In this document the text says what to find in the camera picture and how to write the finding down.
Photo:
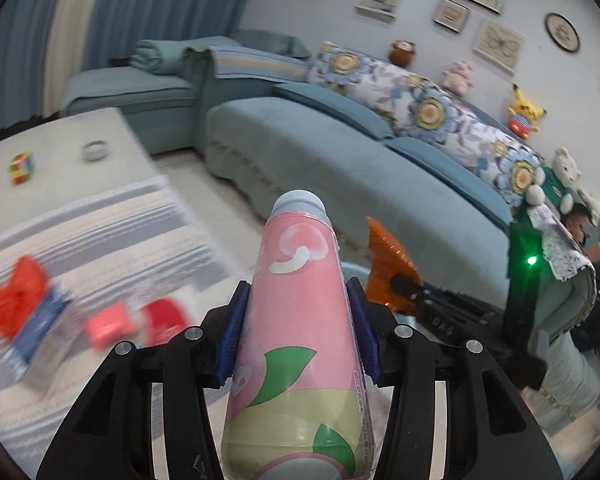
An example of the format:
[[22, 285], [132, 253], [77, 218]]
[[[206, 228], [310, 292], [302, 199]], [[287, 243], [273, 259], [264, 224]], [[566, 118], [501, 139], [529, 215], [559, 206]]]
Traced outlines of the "blue sectional sofa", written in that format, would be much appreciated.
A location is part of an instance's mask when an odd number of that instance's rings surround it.
[[191, 148], [259, 214], [283, 192], [321, 197], [339, 239], [366, 256], [366, 217], [406, 247], [429, 283], [506, 304], [510, 208], [438, 148], [393, 131], [369, 108], [306, 82], [312, 58], [250, 49], [232, 38], [189, 40], [182, 71], [120, 66], [73, 76], [70, 116], [117, 107], [152, 154]]

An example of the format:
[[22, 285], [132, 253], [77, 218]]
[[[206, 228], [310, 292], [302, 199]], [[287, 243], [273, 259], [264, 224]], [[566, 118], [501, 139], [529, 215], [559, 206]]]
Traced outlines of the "blue window curtains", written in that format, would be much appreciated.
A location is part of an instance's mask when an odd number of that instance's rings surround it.
[[226, 36], [246, 0], [5, 0], [0, 131], [59, 112], [68, 80], [132, 53], [137, 41]]

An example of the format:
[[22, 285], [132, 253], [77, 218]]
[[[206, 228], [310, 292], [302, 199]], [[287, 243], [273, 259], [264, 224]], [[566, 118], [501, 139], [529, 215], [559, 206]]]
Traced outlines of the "pikachu plush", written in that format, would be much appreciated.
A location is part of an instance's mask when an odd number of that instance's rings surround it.
[[527, 140], [532, 133], [539, 131], [539, 123], [547, 111], [531, 103], [518, 84], [513, 84], [514, 99], [508, 107], [506, 126], [518, 138]]

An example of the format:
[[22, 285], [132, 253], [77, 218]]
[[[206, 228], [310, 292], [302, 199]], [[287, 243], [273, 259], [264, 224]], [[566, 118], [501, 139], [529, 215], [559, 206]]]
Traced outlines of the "white teddy bear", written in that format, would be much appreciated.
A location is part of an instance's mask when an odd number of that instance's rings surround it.
[[592, 214], [593, 223], [600, 222], [600, 200], [583, 188], [576, 188], [581, 171], [566, 148], [558, 148], [546, 167], [534, 172], [534, 182], [524, 198], [531, 207], [551, 206], [562, 216], [570, 214], [577, 204]]

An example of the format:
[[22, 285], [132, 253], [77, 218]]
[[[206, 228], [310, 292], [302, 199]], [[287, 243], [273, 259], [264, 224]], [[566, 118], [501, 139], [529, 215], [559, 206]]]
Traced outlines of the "glass ashtray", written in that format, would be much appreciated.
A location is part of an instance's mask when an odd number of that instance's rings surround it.
[[108, 156], [108, 143], [103, 140], [88, 142], [82, 146], [81, 155], [84, 162], [98, 162]]

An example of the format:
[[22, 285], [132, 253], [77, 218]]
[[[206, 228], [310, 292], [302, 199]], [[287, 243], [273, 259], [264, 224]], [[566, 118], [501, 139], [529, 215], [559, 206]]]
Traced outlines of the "red small wrapper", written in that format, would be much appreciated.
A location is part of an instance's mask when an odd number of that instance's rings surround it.
[[188, 319], [177, 302], [168, 298], [146, 304], [142, 309], [145, 326], [145, 344], [166, 344], [189, 326]]

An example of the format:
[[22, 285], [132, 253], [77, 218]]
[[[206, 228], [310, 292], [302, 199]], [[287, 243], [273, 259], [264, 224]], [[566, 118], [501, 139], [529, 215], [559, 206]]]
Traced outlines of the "pink peach drink bottle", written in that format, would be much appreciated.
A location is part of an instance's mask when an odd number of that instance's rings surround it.
[[366, 479], [365, 379], [323, 202], [280, 196], [263, 230], [221, 444], [229, 479]]

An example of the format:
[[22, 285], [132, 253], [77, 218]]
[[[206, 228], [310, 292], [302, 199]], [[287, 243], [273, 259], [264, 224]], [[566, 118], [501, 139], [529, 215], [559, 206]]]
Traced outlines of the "orange foil snack wrapper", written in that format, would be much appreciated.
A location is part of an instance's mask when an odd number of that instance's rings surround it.
[[397, 314], [416, 316], [424, 280], [405, 247], [376, 219], [366, 217], [372, 266], [365, 287], [369, 302]]

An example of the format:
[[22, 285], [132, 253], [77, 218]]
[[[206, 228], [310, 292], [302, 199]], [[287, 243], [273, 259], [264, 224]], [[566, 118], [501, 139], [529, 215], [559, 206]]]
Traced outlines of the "white milk carton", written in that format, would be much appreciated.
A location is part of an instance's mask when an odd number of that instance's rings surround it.
[[81, 313], [71, 292], [52, 286], [34, 308], [3, 362], [16, 382], [44, 393], [81, 330]]

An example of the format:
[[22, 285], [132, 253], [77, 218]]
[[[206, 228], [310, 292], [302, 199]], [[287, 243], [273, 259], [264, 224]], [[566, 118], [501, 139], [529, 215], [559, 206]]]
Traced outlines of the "folded blue blanket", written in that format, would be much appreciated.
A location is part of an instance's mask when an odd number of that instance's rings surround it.
[[140, 40], [130, 56], [130, 65], [158, 76], [176, 76], [182, 71], [187, 41]]

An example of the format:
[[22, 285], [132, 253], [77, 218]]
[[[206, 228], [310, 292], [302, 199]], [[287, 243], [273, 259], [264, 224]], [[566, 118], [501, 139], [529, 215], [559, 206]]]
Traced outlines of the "orange plastic bag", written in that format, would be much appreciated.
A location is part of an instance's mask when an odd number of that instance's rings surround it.
[[30, 256], [21, 257], [9, 282], [0, 287], [0, 335], [14, 338], [49, 288], [44, 268]]

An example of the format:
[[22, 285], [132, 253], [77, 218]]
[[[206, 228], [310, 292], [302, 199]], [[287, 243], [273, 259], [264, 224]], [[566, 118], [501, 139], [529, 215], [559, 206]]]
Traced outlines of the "pink wrapper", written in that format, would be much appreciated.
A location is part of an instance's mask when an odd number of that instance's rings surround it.
[[122, 302], [112, 304], [92, 315], [84, 323], [88, 342], [100, 349], [135, 332], [135, 324]]

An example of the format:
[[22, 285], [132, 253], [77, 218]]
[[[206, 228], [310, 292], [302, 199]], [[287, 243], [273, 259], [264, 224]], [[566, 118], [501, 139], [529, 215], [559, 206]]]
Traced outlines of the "brown monkey plush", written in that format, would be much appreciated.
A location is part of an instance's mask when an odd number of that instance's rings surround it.
[[391, 49], [388, 54], [388, 60], [395, 66], [409, 68], [414, 60], [415, 55], [416, 48], [414, 42], [407, 40], [396, 40], [393, 41], [391, 45]]

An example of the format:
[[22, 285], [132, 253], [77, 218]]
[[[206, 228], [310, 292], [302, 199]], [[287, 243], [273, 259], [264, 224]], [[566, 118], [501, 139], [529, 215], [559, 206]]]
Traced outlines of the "rubik's cube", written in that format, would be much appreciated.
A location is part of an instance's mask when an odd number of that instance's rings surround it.
[[23, 152], [15, 155], [8, 164], [8, 175], [12, 185], [20, 185], [29, 181], [34, 173], [33, 154]]

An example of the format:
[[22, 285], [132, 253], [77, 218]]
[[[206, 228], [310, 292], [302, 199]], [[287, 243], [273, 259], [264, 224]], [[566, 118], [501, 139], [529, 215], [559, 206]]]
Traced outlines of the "white coffee table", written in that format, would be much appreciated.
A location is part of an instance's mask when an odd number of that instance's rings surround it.
[[[84, 162], [82, 146], [103, 140], [108, 156]], [[8, 164], [31, 152], [32, 178], [12, 185]], [[158, 169], [120, 110], [104, 108], [60, 118], [0, 142], [0, 235], [40, 214], [120, 186], [145, 181]]]

